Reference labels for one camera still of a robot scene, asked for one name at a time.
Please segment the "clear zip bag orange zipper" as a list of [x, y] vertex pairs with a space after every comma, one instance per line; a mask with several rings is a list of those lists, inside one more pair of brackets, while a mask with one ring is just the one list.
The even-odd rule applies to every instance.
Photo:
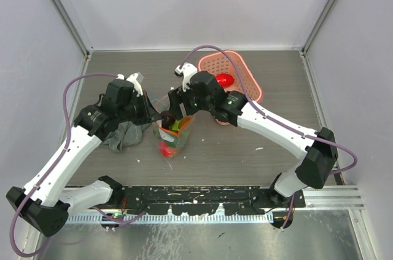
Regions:
[[[173, 132], [170, 130], [170, 128], [163, 128], [161, 126], [161, 120], [156, 121], [155, 127], [154, 127], [154, 135], [157, 138], [160, 138], [160, 141], [164, 141], [164, 142], [168, 139], [169, 133], [179, 134], [180, 132], [184, 132], [184, 133], [188, 133], [190, 136], [191, 131], [192, 131], [192, 127], [193, 127], [193, 123], [194, 123], [194, 117], [185, 116], [181, 120], [184, 121], [184, 126], [181, 128], [181, 130], [179, 132]], [[177, 149], [177, 153], [180, 153], [182, 150], [183, 150], [183, 148]]]

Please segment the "green apple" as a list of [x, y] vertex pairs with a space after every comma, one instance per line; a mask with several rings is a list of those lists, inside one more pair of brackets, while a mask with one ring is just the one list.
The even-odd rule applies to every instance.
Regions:
[[173, 131], [173, 132], [179, 132], [183, 126], [184, 126], [184, 121], [183, 120], [176, 120], [170, 126], [170, 130]]

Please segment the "dark plum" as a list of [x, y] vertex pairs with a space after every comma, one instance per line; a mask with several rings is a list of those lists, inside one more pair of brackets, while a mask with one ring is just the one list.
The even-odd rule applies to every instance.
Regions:
[[170, 111], [163, 111], [160, 113], [161, 115], [161, 126], [163, 128], [171, 128], [171, 126], [175, 123], [176, 118]]

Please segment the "red apple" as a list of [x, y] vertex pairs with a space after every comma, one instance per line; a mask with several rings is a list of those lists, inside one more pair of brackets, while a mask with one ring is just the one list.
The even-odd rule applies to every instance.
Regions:
[[177, 149], [168, 146], [164, 141], [160, 141], [158, 148], [163, 157], [170, 158], [177, 155]]

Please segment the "dark green lime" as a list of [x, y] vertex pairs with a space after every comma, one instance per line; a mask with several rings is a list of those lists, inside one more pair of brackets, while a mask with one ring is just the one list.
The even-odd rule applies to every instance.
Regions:
[[169, 133], [165, 143], [171, 148], [180, 149], [186, 145], [188, 137], [189, 134], [184, 132], [180, 132], [179, 134]]

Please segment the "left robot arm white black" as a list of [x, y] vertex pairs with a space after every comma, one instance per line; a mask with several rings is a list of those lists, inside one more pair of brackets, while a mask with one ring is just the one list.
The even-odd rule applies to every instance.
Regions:
[[20, 217], [46, 237], [55, 235], [67, 219], [96, 205], [117, 208], [124, 197], [123, 186], [108, 176], [66, 194], [64, 187], [82, 162], [120, 124], [145, 125], [159, 120], [141, 86], [138, 73], [118, 75], [108, 83], [100, 103], [83, 108], [68, 137], [44, 168], [23, 188], [12, 187], [6, 198]]

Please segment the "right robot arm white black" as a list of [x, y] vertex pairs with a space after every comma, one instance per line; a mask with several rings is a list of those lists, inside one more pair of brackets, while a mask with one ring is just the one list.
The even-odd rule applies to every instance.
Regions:
[[331, 130], [322, 128], [317, 132], [283, 119], [257, 102], [248, 101], [241, 92], [226, 92], [206, 71], [176, 68], [174, 73], [182, 79], [181, 86], [168, 93], [169, 110], [177, 119], [206, 111], [219, 122], [268, 138], [298, 159], [298, 164], [280, 173], [270, 186], [269, 200], [274, 206], [283, 207], [306, 187], [324, 187], [338, 157]]

